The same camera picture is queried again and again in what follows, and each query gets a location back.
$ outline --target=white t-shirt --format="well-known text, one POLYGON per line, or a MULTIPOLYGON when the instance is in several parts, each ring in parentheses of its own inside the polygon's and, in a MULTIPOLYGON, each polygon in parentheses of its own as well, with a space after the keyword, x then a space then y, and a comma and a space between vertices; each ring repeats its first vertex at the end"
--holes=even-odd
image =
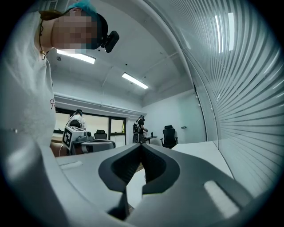
POLYGON ((79 121, 79 123, 80 123, 81 126, 82 126, 82 129, 86 129, 86 128, 87 128, 86 120, 85 120, 85 118, 83 118, 82 116, 80 116, 80 115, 74 115, 74 116, 72 116, 72 117, 69 119, 69 121, 68 121, 68 125, 70 125, 70 122, 73 121, 73 120, 79 121))
POLYGON ((0 58, 0 128, 17 129, 50 145, 55 102, 49 62, 39 59, 34 36, 40 14, 30 12, 15 26, 0 58))

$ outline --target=round table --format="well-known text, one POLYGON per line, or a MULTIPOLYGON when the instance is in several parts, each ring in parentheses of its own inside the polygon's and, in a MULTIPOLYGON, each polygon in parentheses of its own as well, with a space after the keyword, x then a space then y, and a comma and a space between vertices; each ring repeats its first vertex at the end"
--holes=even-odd
POLYGON ((150 143, 150 139, 154 139, 154 138, 157 138, 156 136, 153 136, 153 137, 146 137, 146 140, 150 143))

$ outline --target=red embroidery on shirt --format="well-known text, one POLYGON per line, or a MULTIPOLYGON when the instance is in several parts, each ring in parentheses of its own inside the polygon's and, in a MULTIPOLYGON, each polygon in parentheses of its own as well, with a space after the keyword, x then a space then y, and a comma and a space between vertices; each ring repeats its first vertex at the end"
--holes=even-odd
POLYGON ((51 110, 54 107, 55 108, 55 102, 54 99, 50 100, 49 103, 51 104, 51 110))

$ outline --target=necklace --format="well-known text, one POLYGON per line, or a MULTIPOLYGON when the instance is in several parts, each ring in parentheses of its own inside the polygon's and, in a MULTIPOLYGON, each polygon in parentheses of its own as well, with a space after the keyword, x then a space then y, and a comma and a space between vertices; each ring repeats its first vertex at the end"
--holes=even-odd
POLYGON ((42 49, 42 47, 41 47, 41 42, 40 42, 40 37, 42 36, 42 31, 43 31, 43 20, 41 20, 39 26, 40 26, 40 29, 39 29, 39 47, 40 47, 40 53, 41 53, 42 55, 44 55, 44 59, 43 59, 43 60, 45 60, 46 55, 48 54, 48 52, 45 53, 45 52, 43 51, 43 49, 42 49))

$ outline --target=rectangular light panel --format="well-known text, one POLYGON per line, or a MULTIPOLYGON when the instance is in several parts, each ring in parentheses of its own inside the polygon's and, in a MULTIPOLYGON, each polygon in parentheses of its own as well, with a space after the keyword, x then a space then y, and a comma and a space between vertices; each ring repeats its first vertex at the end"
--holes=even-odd
POLYGON ((132 76, 129 76, 127 73, 124 73, 122 75, 122 77, 127 79, 127 80, 129 80, 129 81, 131 81, 131 82, 133 82, 133 83, 135 83, 135 84, 137 84, 138 86, 140 86, 140 87, 142 87, 144 89, 148 88, 148 86, 146 86, 145 84, 141 83, 140 81, 138 81, 137 79, 133 78, 132 76))
POLYGON ((61 51, 61 50, 57 50, 57 53, 61 54, 61 55, 73 57, 73 58, 76 58, 76 59, 80 59, 82 61, 89 62, 91 64, 94 64, 94 62, 95 62, 94 58, 91 58, 89 56, 82 55, 82 54, 69 54, 67 51, 61 51))
POLYGON ((229 41, 229 51, 234 49, 235 43, 235 19, 234 14, 232 12, 228 13, 229 18, 229 34, 230 34, 230 41, 229 41))
POLYGON ((219 53, 221 53, 221 39, 220 39, 220 27, 219 27, 219 21, 218 21, 218 16, 215 16, 215 20, 216 20, 216 25, 217 25, 217 33, 218 33, 218 50, 219 53))

